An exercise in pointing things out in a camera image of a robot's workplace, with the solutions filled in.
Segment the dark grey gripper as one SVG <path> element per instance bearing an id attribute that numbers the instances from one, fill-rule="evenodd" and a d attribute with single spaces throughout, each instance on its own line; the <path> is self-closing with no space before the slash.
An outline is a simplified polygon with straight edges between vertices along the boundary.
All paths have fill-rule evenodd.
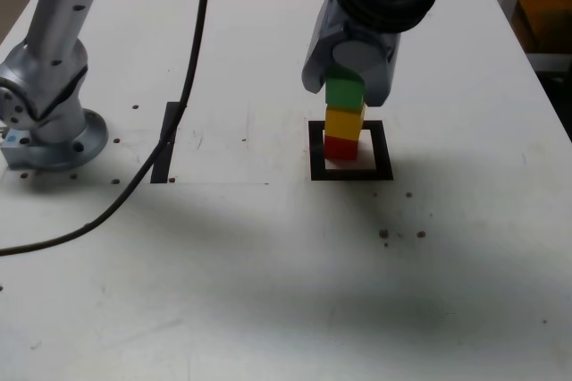
<path id="1" fill-rule="evenodd" d="M 391 93 L 399 46 L 400 34 L 369 29 L 350 17 L 338 0 L 324 0 L 301 73 L 303 86 L 318 93 L 334 59 L 362 79 L 366 105 L 381 107 Z"/>

